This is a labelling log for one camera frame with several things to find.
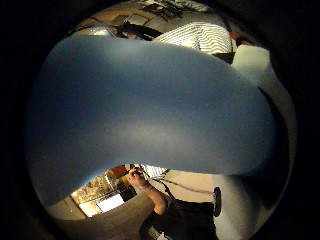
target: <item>hand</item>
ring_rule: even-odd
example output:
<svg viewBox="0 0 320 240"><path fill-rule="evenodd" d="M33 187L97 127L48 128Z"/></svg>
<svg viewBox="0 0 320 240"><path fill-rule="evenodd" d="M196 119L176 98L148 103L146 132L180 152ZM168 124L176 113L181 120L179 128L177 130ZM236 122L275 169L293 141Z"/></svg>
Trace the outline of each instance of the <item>hand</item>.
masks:
<svg viewBox="0 0 320 240"><path fill-rule="evenodd" d="M129 171L129 182L132 185L145 186L149 182L144 178L143 173L140 168L135 167Z"/></svg>

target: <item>man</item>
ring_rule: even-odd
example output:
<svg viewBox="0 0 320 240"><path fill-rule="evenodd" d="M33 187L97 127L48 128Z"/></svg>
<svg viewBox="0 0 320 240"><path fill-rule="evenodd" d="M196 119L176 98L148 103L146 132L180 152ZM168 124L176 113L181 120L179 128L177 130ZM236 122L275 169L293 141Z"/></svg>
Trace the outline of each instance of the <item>man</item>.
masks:
<svg viewBox="0 0 320 240"><path fill-rule="evenodd" d="M154 204L153 212L140 229L143 240L218 239L213 222L213 215L216 215L213 203L193 203L168 197L153 187L139 168L129 171L129 181Z"/></svg>

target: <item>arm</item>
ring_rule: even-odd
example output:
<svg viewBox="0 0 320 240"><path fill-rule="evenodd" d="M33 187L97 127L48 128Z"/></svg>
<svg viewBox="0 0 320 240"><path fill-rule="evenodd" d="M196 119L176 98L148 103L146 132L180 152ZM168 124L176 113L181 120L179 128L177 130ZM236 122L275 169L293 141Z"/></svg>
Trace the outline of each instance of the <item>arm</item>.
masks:
<svg viewBox="0 0 320 240"><path fill-rule="evenodd" d="M162 192L153 187L147 181L139 168L133 168L129 171L129 181L132 185L138 186L151 199L154 204L153 211L158 215L163 215L167 209L167 201Z"/></svg>

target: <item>person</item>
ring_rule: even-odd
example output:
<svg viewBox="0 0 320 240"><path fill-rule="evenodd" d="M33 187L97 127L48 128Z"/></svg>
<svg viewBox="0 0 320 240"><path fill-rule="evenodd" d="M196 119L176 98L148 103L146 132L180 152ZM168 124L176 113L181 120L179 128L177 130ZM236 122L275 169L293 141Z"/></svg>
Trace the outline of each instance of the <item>person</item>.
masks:
<svg viewBox="0 0 320 240"><path fill-rule="evenodd" d="M140 228L142 240L218 239L213 221L212 202L186 202L156 189L143 176L140 168L128 172L128 180L142 190L152 201L153 212Z"/></svg>

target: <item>dark clothing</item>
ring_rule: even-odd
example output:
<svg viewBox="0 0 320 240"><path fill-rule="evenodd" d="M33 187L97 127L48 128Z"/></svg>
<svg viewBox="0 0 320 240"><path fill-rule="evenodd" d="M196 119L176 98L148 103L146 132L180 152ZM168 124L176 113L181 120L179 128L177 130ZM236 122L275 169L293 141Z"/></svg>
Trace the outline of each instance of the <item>dark clothing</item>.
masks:
<svg viewBox="0 0 320 240"><path fill-rule="evenodd" d="M154 239L146 236L154 227L173 240L216 240L212 203L194 203L175 200L164 215L152 213L140 229L143 240Z"/></svg>

